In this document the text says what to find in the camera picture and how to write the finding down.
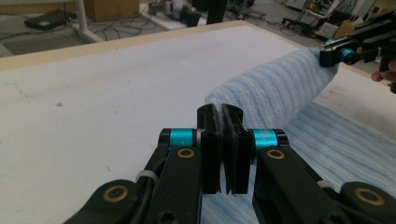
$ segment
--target white tabletop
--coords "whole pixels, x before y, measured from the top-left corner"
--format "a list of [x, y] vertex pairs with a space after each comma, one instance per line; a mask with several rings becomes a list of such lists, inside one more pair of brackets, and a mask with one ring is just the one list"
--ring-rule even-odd
[[[196, 109], [220, 83], [297, 48], [236, 26], [1, 72], [1, 222], [65, 221], [102, 184], [134, 180], [162, 128], [195, 127]], [[368, 96], [344, 98], [367, 79], [340, 73], [352, 80], [331, 84], [320, 104], [356, 104], [359, 111], [349, 115], [368, 124], [394, 114], [392, 95], [380, 84], [370, 83]], [[386, 108], [354, 101], [373, 94]], [[373, 117], [378, 111], [387, 115]], [[392, 122], [387, 129], [395, 130]]]

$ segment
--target towel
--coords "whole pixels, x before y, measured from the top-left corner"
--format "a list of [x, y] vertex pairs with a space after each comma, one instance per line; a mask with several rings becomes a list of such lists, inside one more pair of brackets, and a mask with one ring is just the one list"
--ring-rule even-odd
[[[318, 49], [294, 51], [223, 83], [205, 102], [242, 108], [246, 128], [283, 129], [291, 147], [336, 191], [361, 181], [395, 197], [396, 142], [312, 103], [337, 73], [337, 67], [320, 67], [318, 57]], [[255, 172], [253, 165], [247, 195], [204, 195], [202, 223], [257, 223]]]

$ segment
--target white cable tie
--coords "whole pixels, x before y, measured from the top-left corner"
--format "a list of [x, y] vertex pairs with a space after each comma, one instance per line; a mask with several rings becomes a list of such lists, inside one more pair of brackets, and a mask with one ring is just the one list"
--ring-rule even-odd
[[318, 185], [319, 185], [321, 188], [323, 188], [323, 189], [325, 189], [325, 188], [334, 189], [334, 185], [333, 185], [332, 182], [329, 181], [329, 180], [319, 180], [317, 183], [318, 183]]
[[381, 57], [381, 47], [378, 47], [378, 54], [376, 55], [376, 58], [380, 58]]
[[142, 171], [139, 172], [139, 174], [137, 174], [135, 183], [137, 183], [137, 181], [139, 180], [139, 178], [140, 178], [141, 176], [149, 177], [149, 178], [151, 178], [152, 180], [154, 180], [154, 186], [155, 186], [155, 185], [157, 184], [157, 182], [158, 182], [158, 176], [157, 176], [154, 172], [152, 172], [152, 171], [150, 171], [150, 170], [142, 170]]
[[201, 148], [201, 136], [205, 129], [197, 129], [197, 148]]

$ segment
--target blue ring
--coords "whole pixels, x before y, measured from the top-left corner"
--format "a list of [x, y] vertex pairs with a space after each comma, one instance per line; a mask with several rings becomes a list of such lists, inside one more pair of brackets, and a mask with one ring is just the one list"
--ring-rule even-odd
[[346, 57], [348, 54], [350, 54], [350, 53], [355, 53], [355, 51], [352, 50], [352, 49], [343, 49], [343, 51], [341, 51], [341, 54], [340, 54], [340, 61], [341, 61], [341, 62], [344, 62], [345, 57]]
[[256, 154], [254, 164], [257, 162], [257, 155], [264, 147], [276, 147], [277, 137], [272, 129], [252, 129], [256, 144]]
[[192, 129], [172, 129], [170, 134], [170, 147], [192, 147]]

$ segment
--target metal stand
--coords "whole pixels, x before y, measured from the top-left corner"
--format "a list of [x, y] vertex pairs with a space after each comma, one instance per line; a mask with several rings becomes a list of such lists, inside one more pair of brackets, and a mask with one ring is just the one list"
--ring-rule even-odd
[[303, 28], [303, 30], [305, 30], [305, 31], [311, 30], [311, 25], [310, 24], [306, 24], [304, 22], [301, 22], [301, 19], [303, 18], [305, 10], [308, 8], [309, 4], [311, 4], [311, 3], [312, 3], [312, 0], [306, 0], [305, 1], [304, 7], [301, 10], [301, 13], [300, 13], [300, 15], [299, 15], [297, 20], [283, 18], [282, 24], [285, 24], [286, 21], [288, 21], [289, 22], [289, 24], [287, 25], [288, 28], [290, 28], [292, 25], [297, 25], [297, 26], [300, 26], [301, 28]]
[[226, 6], [227, 0], [210, 1], [206, 24], [222, 22]]
[[77, 8], [77, 19], [78, 19], [78, 25], [73, 26], [74, 30], [84, 39], [92, 43], [103, 42], [104, 40], [101, 37], [88, 30], [83, 0], [74, 0], [74, 1]]

